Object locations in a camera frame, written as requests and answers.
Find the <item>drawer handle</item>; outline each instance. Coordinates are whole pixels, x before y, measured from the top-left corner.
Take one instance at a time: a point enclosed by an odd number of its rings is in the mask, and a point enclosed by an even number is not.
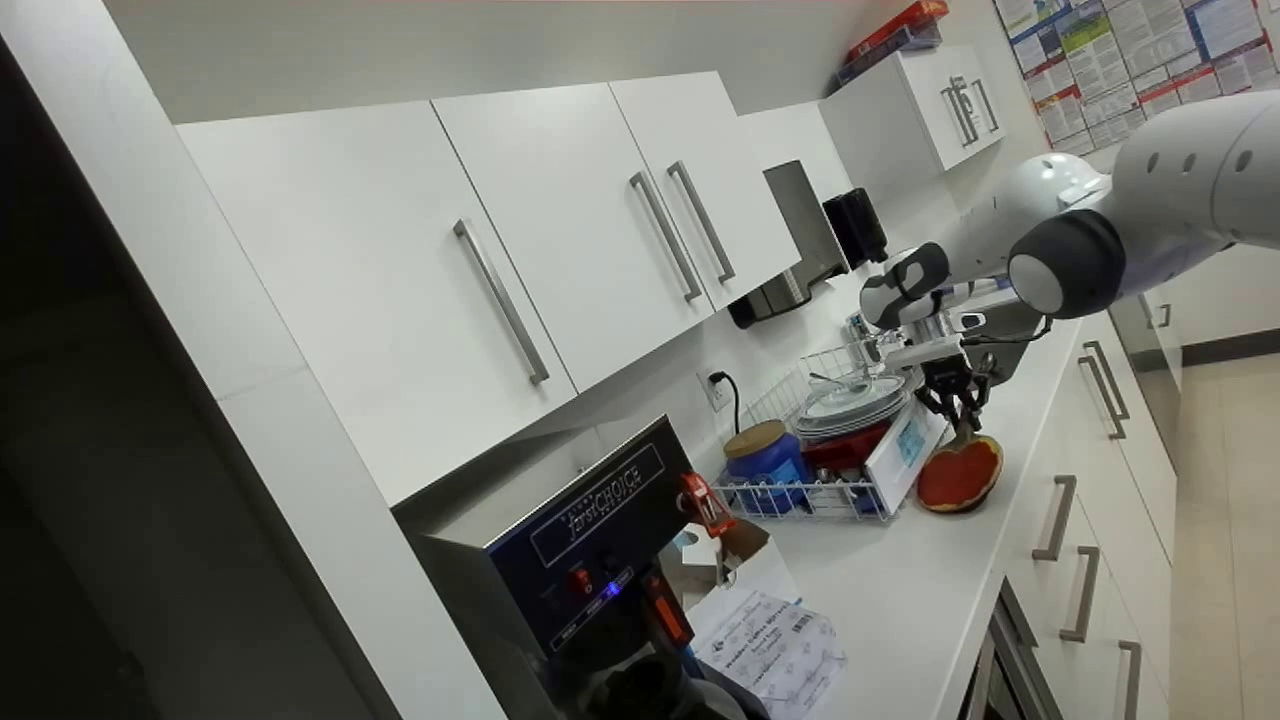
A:
[[[1122,422],[1122,413],[1116,413],[1116,405],[1112,405],[1112,393],[1109,393],[1109,384],[1103,384],[1100,364],[1095,364],[1092,354],[1082,354],[1082,364],[1092,372],[1095,393],[1103,394],[1109,414],[1112,414],[1112,422],[1116,422],[1109,439],[1126,439],[1127,431],[1126,431],[1126,422]]]
[[[691,302],[691,300],[703,294],[703,291],[696,288],[691,265],[690,265],[690,256],[686,256],[686,246],[679,246],[679,239],[678,239],[678,222],[671,222],[669,211],[660,206],[660,201],[657,201],[657,191],[652,191],[652,183],[648,183],[645,172],[633,174],[633,189],[641,191],[648,216],[652,216],[657,227],[666,230],[669,251],[671,251],[671,259],[678,259],[678,271],[679,271],[679,279],[686,279],[686,302]]]
[[[505,288],[505,279],[495,274],[495,266],[487,265],[487,256],[480,251],[469,220],[457,220],[457,222],[453,222],[453,236],[469,246],[472,265],[480,266],[480,279],[485,279],[491,302],[501,307],[505,329],[510,329],[514,339],[516,339],[516,352],[520,352],[520,360],[523,360],[523,368],[527,368],[527,380],[533,380],[533,384],[551,380],[543,354],[536,352],[536,342],[533,342],[533,337],[527,337],[527,329],[523,329],[523,317],[520,317],[516,302],[514,302],[514,291]]]
[[[1146,690],[1146,644],[1122,639],[1127,655],[1126,720],[1137,720],[1137,699]]]
[[[732,266],[732,256],[730,256],[730,246],[724,246],[724,239],[721,239],[721,227],[714,222],[714,211],[710,211],[703,197],[696,191],[686,158],[671,162],[669,174],[686,189],[696,222],[710,230],[710,243],[714,243],[716,259],[721,259],[721,283],[737,279],[737,266]]]
[[[1116,384],[1116,372],[1112,372],[1112,360],[1109,360],[1103,342],[1100,342],[1100,339],[1090,339],[1086,347],[1092,347],[1095,360],[1103,364],[1109,389],[1112,389],[1112,394],[1116,394],[1116,405],[1122,405],[1122,421],[1127,421],[1127,405],[1126,405],[1126,393],[1122,393],[1122,384]]]
[[[1066,644],[1086,644],[1090,639],[1095,570],[1103,565],[1100,549],[1075,549],[1075,552],[1086,556],[1086,591],[1082,591],[1075,623],[1060,631]]]
[[[1051,533],[1043,549],[1031,549],[1031,558],[1049,558],[1057,565],[1066,552],[1066,534],[1070,534],[1070,514],[1072,514],[1072,500],[1075,500],[1075,477],[1057,477],[1051,484],[1060,484],[1066,490],[1057,496],[1057,511],[1051,511]]]
[[[982,96],[982,99],[986,99],[986,109],[989,109],[989,118],[994,118],[994,127],[989,127],[989,132],[999,132],[999,115],[998,115],[998,109],[994,109],[989,85],[986,85],[986,81],[971,81],[971,87],[977,87],[977,96]]]

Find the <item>white kitchen cabinet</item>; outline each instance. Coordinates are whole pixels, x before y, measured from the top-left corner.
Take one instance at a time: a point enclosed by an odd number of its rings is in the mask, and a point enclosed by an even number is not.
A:
[[[875,166],[901,191],[1006,138],[977,53],[897,53],[826,99],[843,166]]]
[[[1010,583],[1023,598],[1040,639],[1036,658],[1066,714],[1169,720],[1172,565],[1146,479],[1127,460],[1142,449],[1116,439],[1126,421],[1116,421],[1116,394],[1103,393],[1116,393],[1122,380],[1109,380],[1095,352],[1103,331],[1109,321],[1086,321],[1057,389],[1021,486],[1023,511],[1013,522],[1021,544],[1010,558]],[[1082,607],[1090,607],[1090,639],[1066,639],[1060,631],[1082,620]]]
[[[575,389],[714,317],[608,85],[438,99]]]
[[[625,81],[612,96],[716,307],[801,259],[716,73]]]
[[[1090,398],[1095,421],[1090,426],[1103,426],[1103,439],[1126,450],[1142,500],[1164,544],[1164,556],[1172,558],[1177,473],[1109,317],[1092,317],[1086,323],[1082,372],[1090,377]]]
[[[388,503],[575,393],[431,102],[183,138]]]

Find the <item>paper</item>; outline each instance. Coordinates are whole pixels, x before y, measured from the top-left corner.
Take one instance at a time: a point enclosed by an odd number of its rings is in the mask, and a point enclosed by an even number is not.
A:
[[[716,589],[690,623],[691,655],[755,690],[773,720],[809,720],[850,668],[826,615],[755,589]]]
[[[887,514],[897,514],[905,506],[907,490],[915,486],[915,477],[921,477],[924,460],[938,450],[943,431],[948,431],[943,421],[932,414],[924,405],[907,405],[887,422],[883,439],[870,456],[870,477],[873,477],[875,496],[880,496]]]
[[[1100,151],[1169,109],[1280,85],[1256,0],[994,2],[1060,151]]]
[[[1196,53],[1196,34],[1181,0],[1116,0],[1109,17],[1134,75]]]
[[[998,0],[1010,34],[1036,27],[1043,17],[1066,12],[1066,0]]]
[[[1191,2],[1191,21],[1209,58],[1219,58],[1269,34],[1251,0],[1199,0]]]

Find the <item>white countertop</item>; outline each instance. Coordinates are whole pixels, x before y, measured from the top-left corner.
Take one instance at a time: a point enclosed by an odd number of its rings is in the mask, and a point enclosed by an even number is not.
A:
[[[998,607],[1013,552],[1010,522],[1072,360],[1082,323],[1057,323],[994,393],[986,431],[1006,449],[994,496],[970,514],[907,503],[892,522],[773,522],[805,604],[826,613],[850,673],[815,714],[954,720]]]

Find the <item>cabinet handle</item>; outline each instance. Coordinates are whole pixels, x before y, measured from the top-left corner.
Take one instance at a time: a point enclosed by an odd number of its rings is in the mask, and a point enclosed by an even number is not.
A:
[[[1057,556],[1066,552],[1070,514],[1072,514],[1072,500],[1075,500],[1075,477],[1057,477],[1051,484],[1066,486],[1057,496],[1051,533],[1049,533],[1043,549],[1031,549],[1031,558],[1049,558],[1049,565],[1057,565]]]
[[[959,148],[970,148],[970,124],[965,124],[965,109],[959,109],[959,93],[948,85],[943,99],[954,102],[956,127],[959,127]]]
[[[1092,372],[1095,393],[1103,394],[1109,414],[1112,414],[1112,422],[1116,422],[1109,439],[1126,439],[1127,431],[1126,431],[1126,422],[1122,422],[1122,413],[1116,413],[1116,405],[1112,405],[1112,393],[1109,393],[1109,384],[1103,384],[1103,372],[1095,368],[1092,354],[1082,354],[1082,364]]]
[[[994,127],[989,127],[989,132],[999,132],[999,115],[998,115],[998,109],[994,109],[989,85],[986,85],[986,81],[971,81],[971,87],[977,87],[977,96],[982,96],[982,99],[986,99],[986,109],[989,109],[989,118],[994,118]]]
[[[1122,384],[1116,384],[1116,372],[1112,372],[1112,360],[1109,360],[1103,342],[1100,342],[1100,339],[1090,339],[1086,347],[1092,347],[1095,360],[1103,364],[1109,389],[1112,389],[1112,394],[1116,394],[1116,405],[1122,405],[1122,421],[1127,421],[1127,405],[1126,405],[1126,394],[1122,394]]]
[[[1086,589],[1082,589],[1075,623],[1060,631],[1066,644],[1086,644],[1086,639],[1090,639],[1095,570],[1100,570],[1100,565],[1103,565],[1103,552],[1100,552],[1100,549],[1075,549],[1075,552],[1086,556]]]
[[[505,279],[501,279],[495,266],[487,265],[487,256],[485,256],[485,246],[478,243],[469,220],[457,220],[457,222],[453,222],[453,236],[469,246],[469,256],[472,256],[472,265],[480,266],[480,279],[485,279],[491,302],[495,302],[501,317],[505,317],[505,329],[516,337],[516,347],[520,347],[520,360],[523,360],[527,380],[533,380],[533,384],[551,380],[543,354],[536,352],[536,342],[533,342],[533,337],[527,337],[527,329],[523,329],[523,317],[520,317],[516,302],[514,302],[514,291],[505,288]]]
[[[1127,655],[1126,720],[1137,720],[1137,699],[1146,690],[1146,644],[1122,639]]]
[[[721,239],[721,230],[716,230],[716,222],[714,222],[714,211],[710,211],[703,197],[696,191],[686,158],[671,162],[669,174],[686,189],[686,197],[690,197],[690,205],[691,205],[691,216],[696,216],[701,227],[710,230],[710,243],[714,243],[716,259],[721,259],[721,283],[737,279],[732,256],[724,251],[724,239]]]
[[[954,75],[954,110],[956,110],[956,118],[959,118],[959,134],[965,134],[965,148],[970,144],[977,144],[982,134],[977,134],[977,124],[971,124],[971,99],[965,96],[965,87],[970,87],[970,81],[965,75]]]
[[[686,279],[686,302],[691,302],[703,291],[696,288],[691,265],[690,265],[690,256],[686,256],[686,246],[678,239],[678,227],[671,227],[669,211],[660,206],[660,201],[657,201],[657,191],[652,191],[645,172],[633,174],[633,189],[641,191],[645,206],[652,211],[657,227],[666,230],[669,251],[678,259],[678,271]]]

